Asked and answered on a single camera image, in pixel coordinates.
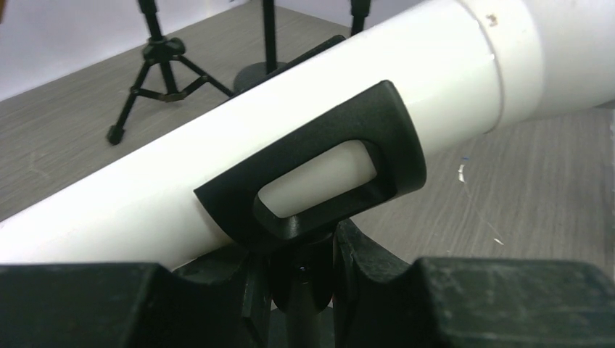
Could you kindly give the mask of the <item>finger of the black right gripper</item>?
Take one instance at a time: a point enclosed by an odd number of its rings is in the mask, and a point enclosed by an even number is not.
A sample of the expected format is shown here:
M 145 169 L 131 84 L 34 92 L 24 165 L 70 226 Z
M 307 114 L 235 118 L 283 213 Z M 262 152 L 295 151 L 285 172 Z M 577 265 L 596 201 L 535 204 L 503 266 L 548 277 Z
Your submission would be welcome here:
M 283 67 L 279 67 L 278 69 L 274 70 L 272 73 L 270 73 L 268 76 L 269 77 L 274 77 L 277 76 L 287 70 L 292 69 L 293 67 L 296 67 L 300 64 L 302 64 L 303 62 L 312 59 L 313 57 L 316 57 L 317 55 L 329 50 L 330 48 L 340 44 L 341 42 L 345 41 L 346 38 L 342 35 L 335 35 L 332 36 L 331 38 L 329 38 L 328 40 L 324 41 L 323 43 L 320 43 L 319 45 L 317 45 L 316 47 L 312 48 L 311 50 L 305 52 L 304 54 L 301 54 L 300 56 L 298 56 L 297 58 L 293 59 L 292 61 L 286 63 Z

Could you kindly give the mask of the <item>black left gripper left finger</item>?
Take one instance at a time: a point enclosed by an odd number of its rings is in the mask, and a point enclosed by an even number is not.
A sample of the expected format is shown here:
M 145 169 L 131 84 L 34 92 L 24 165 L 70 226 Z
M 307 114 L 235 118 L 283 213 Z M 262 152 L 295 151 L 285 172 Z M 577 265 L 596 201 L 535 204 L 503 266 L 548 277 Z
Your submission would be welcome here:
M 225 246 L 155 263 L 4 265 L 3 347 L 265 347 L 261 261 Z

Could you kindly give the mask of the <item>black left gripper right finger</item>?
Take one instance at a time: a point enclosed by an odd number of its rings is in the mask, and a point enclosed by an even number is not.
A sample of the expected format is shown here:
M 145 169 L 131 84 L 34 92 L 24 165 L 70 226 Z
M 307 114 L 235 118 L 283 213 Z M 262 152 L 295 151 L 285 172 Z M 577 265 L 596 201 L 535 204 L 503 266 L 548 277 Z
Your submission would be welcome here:
M 338 347 L 612 347 L 614 282 L 563 260 L 406 263 L 351 221 L 336 233 Z

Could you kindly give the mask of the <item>black round-base stand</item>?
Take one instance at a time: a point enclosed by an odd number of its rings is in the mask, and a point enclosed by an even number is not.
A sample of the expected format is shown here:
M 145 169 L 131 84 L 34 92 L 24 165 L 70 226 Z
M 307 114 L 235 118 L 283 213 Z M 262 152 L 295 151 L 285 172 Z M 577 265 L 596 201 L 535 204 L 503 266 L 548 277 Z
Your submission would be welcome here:
M 278 69 L 276 10 L 274 0 L 262 0 L 265 61 L 246 66 L 234 79 L 234 90 L 245 91 Z
M 394 84 L 376 83 L 195 190 L 238 244 L 268 258 L 288 347 L 319 347 L 339 222 L 416 191 L 426 163 Z
M 371 11 L 371 0 L 351 0 L 350 11 L 352 16 L 350 35 L 354 36 L 364 30 L 366 18 Z

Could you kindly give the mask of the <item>white microphone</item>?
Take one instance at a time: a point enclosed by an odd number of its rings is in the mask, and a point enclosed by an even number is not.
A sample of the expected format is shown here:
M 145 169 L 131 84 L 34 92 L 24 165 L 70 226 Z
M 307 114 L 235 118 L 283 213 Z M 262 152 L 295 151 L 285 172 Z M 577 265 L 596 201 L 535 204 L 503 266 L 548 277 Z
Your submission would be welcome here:
M 1 263 L 157 262 L 230 241 L 194 190 L 383 80 L 423 151 L 614 99 L 612 1 L 424 1 L 1 223 Z

